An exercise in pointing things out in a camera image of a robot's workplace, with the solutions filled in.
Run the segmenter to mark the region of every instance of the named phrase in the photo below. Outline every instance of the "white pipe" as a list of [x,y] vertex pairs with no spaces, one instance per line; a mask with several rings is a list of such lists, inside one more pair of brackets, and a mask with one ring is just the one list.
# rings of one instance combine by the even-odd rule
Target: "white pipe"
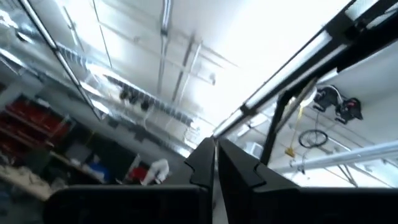
[[330,156],[325,156],[316,159],[309,159],[305,162],[298,161],[285,167],[277,167],[274,171],[283,174],[287,172],[295,172],[297,170],[305,169],[320,169],[342,164],[353,164],[356,162],[371,161],[375,159],[382,159],[384,157],[398,155],[398,141],[378,144],[375,146],[368,146],[364,148],[354,149],[349,152],[341,152]]

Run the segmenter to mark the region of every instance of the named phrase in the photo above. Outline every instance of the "metal bar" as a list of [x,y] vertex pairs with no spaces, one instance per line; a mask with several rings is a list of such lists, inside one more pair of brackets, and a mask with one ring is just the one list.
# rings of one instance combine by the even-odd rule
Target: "metal bar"
[[275,113],[274,113],[274,119],[272,119],[271,124],[268,129],[268,135],[266,137],[266,141],[262,147],[262,152],[260,156],[260,162],[262,162],[264,165],[268,165],[269,160],[271,158],[272,154],[272,149],[274,148],[276,136],[277,136],[277,131],[276,127],[279,124],[280,119],[282,118],[285,107],[289,103],[290,99],[293,97],[293,94],[291,91],[286,91],[283,94],[281,94],[278,98],[277,101],[277,106],[275,108]]
[[[194,36],[192,36],[190,41],[189,41],[187,51],[185,52],[185,55],[184,55],[184,58],[183,58],[183,61],[182,61],[182,66],[184,66],[184,67],[187,66],[188,59],[189,59],[189,56],[190,56],[191,51],[192,51],[192,46],[193,46],[194,40],[195,40],[195,38],[194,38]],[[182,81],[182,77],[183,76],[184,76],[184,71],[181,70],[180,74],[178,75],[177,84],[175,85],[175,88],[174,88],[172,102],[174,102],[176,97],[177,97],[178,89],[180,89],[180,85],[181,85],[181,81]]]
[[[321,150],[322,152],[324,152],[324,153],[325,153],[326,155],[328,155],[328,156],[333,154],[333,152],[331,152],[331,151],[325,149],[325,148],[322,147],[322,146],[318,147],[318,149]],[[382,182],[383,184],[386,184],[387,186],[390,186],[389,184],[385,183],[383,180],[378,179],[377,177],[375,177],[375,176],[373,176],[372,174],[370,174],[370,173],[368,173],[368,172],[366,172],[366,171],[364,171],[364,170],[358,168],[358,167],[355,166],[355,165],[346,164],[346,166],[349,167],[349,168],[351,168],[351,169],[353,169],[353,170],[355,170],[355,171],[357,171],[357,172],[360,172],[360,173],[362,173],[362,174],[364,174],[364,175],[366,175],[366,176],[368,176],[368,177],[370,177],[370,178],[373,178],[373,179],[375,179],[375,180],[377,180],[377,181],[379,181],[379,182]]]
[[[100,17],[98,16],[97,6],[96,6],[96,4],[95,4],[95,0],[93,0],[93,7],[94,7],[95,17],[96,17],[96,19],[97,19],[97,22],[100,22]],[[106,56],[108,57],[109,66],[110,66],[111,68],[113,68],[111,56],[109,55],[108,46],[106,45],[104,32],[103,32],[101,26],[99,26],[99,31],[101,32],[101,37],[102,37],[102,40],[103,40],[103,42],[104,42],[105,52],[106,52]]]
[[[198,47],[197,47],[197,50],[196,50],[196,52],[195,52],[195,56],[193,56],[193,60],[192,60],[192,63],[191,63],[191,67],[190,67],[190,69],[189,69],[191,72],[192,72],[192,70],[193,70],[193,66],[195,66],[196,61],[198,60],[199,52],[200,52],[200,49],[201,49],[201,43],[202,43],[202,42],[199,43],[199,45],[198,45]],[[190,78],[190,76],[187,76],[187,79],[186,79],[185,82],[184,82],[184,86],[182,87],[181,95],[180,95],[180,98],[179,98],[178,101],[177,101],[177,105],[179,105],[179,104],[181,103],[181,101],[182,101],[182,98],[183,98],[184,93],[185,93],[185,89],[187,88],[187,85],[188,85],[189,78]]]
[[36,26],[37,30],[43,35],[46,43],[49,45],[49,47],[51,48],[51,50],[54,53],[54,55],[58,58],[58,61],[61,63],[62,67],[65,69],[66,73],[68,74],[69,78],[71,79],[72,83],[75,85],[77,90],[82,95],[83,99],[86,101],[88,106],[91,108],[91,110],[93,111],[94,115],[98,118],[99,121],[101,121],[100,114],[97,113],[93,103],[88,98],[88,96],[85,93],[85,91],[82,89],[82,87],[80,85],[80,81],[77,79],[77,77],[73,73],[72,69],[70,68],[68,62],[64,59],[64,57],[60,53],[60,50],[59,50],[58,46],[56,45],[55,41],[51,37],[51,35],[48,32],[48,30],[44,27],[42,21],[38,17],[38,15],[35,12],[34,8],[30,5],[30,2],[28,0],[19,0],[19,3],[23,7],[23,9],[27,13],[27,15],[30,17],[30,19],[32,20],[32,23]]
[[[336,139],[331,138],[330,136],[328,137],[328,141],[331,141],[333,143],[335,143],[336,145],[338,145],[339,147],[343,148],[346,151],[351,151],[351,149],[345,145],[343,145],[342,143],[340,143],[339,141],[337,141]],[[398,168],[397,164],[395,162],[392,162],[390,159],[385,159],[386,162],[388,162],[389,164],[395,166]]]
[[310,83],[307,84],[307,86],[299,94],[297,99],[289,107],[289,110],[288,110],[288,112],[286,112],[286,115],[278,122],[278,125],[275,128],[275,132],[278,133],[282,129],[282,127],[286,124],[286,122],[293,115],[294,111],[296,111],[296,109],[300,106],[300,104],[304,100],[304,98],[308,95],[308,93],[311,92],[313,87],[317,84],[317,81],[318,81],[318,78],[314,78],[313,80],[310,81]]
[[286,167],[275,168],[274,171],[278,173],[295,172],[300,169],[320,169],[331,166],[343,165],[343,164],[354,164],[357,162],[371,161],[375,159],[382,159],[384,157],[397,156],[398,155],[398,141],[392,141],[387,143],[378,144],[375,146],[369,146],[359,149],[354,149],[349,152],[341,152],[332,154],[316,159],[309,159],[305,162],[295,162]]
[[159,62],[159,74],[157,80],[157,94],[162,93],[162,84],[164,76],[165,58],[167,55],[167,49],[169,47],[169,24],[171,17],[171,0],[163,0],[163,11],[162,11],[162,28],[160,29],[161,45],[160,45],[160,62]]
[[164,76],[164,67],[165,67],[165,57],[167,55],[167,49],[169,47],[169,41],[166,36],[161,37],[161,45],[160,45],[160,62],[159,62],[159,74],[157,78],[157,94],[160,95],[162,93],[162,84],[163,84],[163,76]]

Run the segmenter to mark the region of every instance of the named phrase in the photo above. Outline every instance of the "black frame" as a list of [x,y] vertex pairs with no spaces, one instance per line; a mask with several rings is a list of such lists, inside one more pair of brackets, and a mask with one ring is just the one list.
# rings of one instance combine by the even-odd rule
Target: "black frame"
[[[388,5],[376,4],[375,8],[368,9],[373,13],[380,13],[380,11],[384,12],[389,7]],[[277,107],[275,109],[275,115],[272,119],[271,126],[269,128],[269,132],[267,135],[267,139],[263,145],[263,152],[261,154],[260,161],[268,165],[269,159],[271,157],[272,148],[274,147],[275,139],[277,133],[280,131],[280,128],[285,124],[285,122],[291,117],[292,113],[297,109],[297,106],[303,99],[296,99],[296,105],[291,108],[285,117],[282,119],[282,115],[285,111],[285,107],[290,99],[297,94],[298,91],[305,92],[306,86],[311,86],[311,82],[314,84],[314,80],[317,80],[324,76],[328,71],[333,70],[334,68],[338,68],[338,71],[344,70],[359,61],[369,57],[370,55],[376,53],[379,50],[387,47],[393,41],[398,38],[398,14],[395,13],[393,16],[388,18],[379,26],[375,27],[371,30],[363,30],[362,34],[359,34],[358,39],[353,42],[349,47],[344,49],[338,55],[324,63],[322,66],[317,68],[314,72],[312,72],[307,78],[303,79],[301,82],[297,83],[294,87],[290,89],[290,91],[286,91],[282,94],[284,100],[279,100],[277,102]]]

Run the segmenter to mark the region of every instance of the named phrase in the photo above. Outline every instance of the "black metal bar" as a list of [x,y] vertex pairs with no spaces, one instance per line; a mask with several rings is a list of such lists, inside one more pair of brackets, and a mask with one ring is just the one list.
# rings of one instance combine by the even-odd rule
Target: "black metal bar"
[[272,154],[272,148],[274,147],[277,136],[277,131],[275,131],[276,127],[284,114],[286,105],[289,103],[290,99],[294,96],[294,94],[295,94],[294,92],[288,90],[283,92],[278,97],[274,117],[269,126],[266,141],[262,147],[263,149],[260,157],[260,162],[262,162],[264,165],[268,165],[269,163]]
[[365,23],[366,25],[375,20],[375,18],[379,17],[381,14],[383,14],[386,10],[388,10],[390,7],[395,5],[398,2],[398,0],[378,0],[373,4],[372,7],[370,7],[368,10],[366,10],[364,13],[362,13],[356,21],[361,21]]
[[97,119],[99,121],[101,121],[102,120],[101,119],[101,115],[96,111],[93,103],[88,98],[88,96],[85,93],[85,91],[82,89],[82,87],[80,85],[80,81],[77,79],[76,75],[73,73],[73,71],[70,68],[68,62],[61,55],[59,47],[56,45],[54,39],[51,37],[51,35],[48,32],[48,30],[45,29],[45,27],[43,25],[43,22],[40,20],[39,16],[37,15],[37,13],[34,10],[34,8],[30,5],[30,2],[28,0],[19,0],[19,4],[24,9],[24,11],[28,15],[29,19],[31,19],[33,25],[40,32],[40,34],[43,36],[43,38],[46,41],[47,45],[50,47],[50,49],[53,52],[54,56],[58,59],[58,61],[60,62],[61,66],[64,68],[64,70],[68,74],[68,76],[71,79],[73,85],[77,88],[77,90],[79,91],[79,93],[83,97],[84,101],[87,103],[87,105],[93,111],[93,113],[97,117]]

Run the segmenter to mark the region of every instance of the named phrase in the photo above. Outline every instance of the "shelf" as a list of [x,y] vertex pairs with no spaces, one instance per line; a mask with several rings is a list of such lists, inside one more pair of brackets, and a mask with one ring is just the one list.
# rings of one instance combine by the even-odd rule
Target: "shelf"
[[28,146],[28,147],[30,147],[30,148],[34,148],[34,147],[35,147],[35,145],[32,144],[31,142],[26,141],[26,140],[23,139],[22,137],[19,137],[18,135],[14,134],[14,133],[12,133],[12,132],[10,132],[10,131],[7,131],[7,130],[4,129],[4,128],[0,128],[0,132],[3,133],[3,134],[8,135],[9,137],[12,137],[13,139],[15,139],[15,140],[17,140],[17,141],[23,143],[24,145],[26,145],[26,146]]
[[39,132],[41,132],[41,133],[43,133],[43,134],[45,134],[47,136],[50,136],[52,134],[52,133],[44,130],[43,128],[39,127],[38,125],[32,124],[32,123],[26,121],[24,118],[22,118],[19,115],[9,111],[8,109],[5,109],[4,112],[6,112],[6,114],[8,114],[9,116],[12,116],[13,118],[17,119],[18,121],[20,121],[20,122],[28,125],[29,127],[35,129],[36,131],[39,131]]

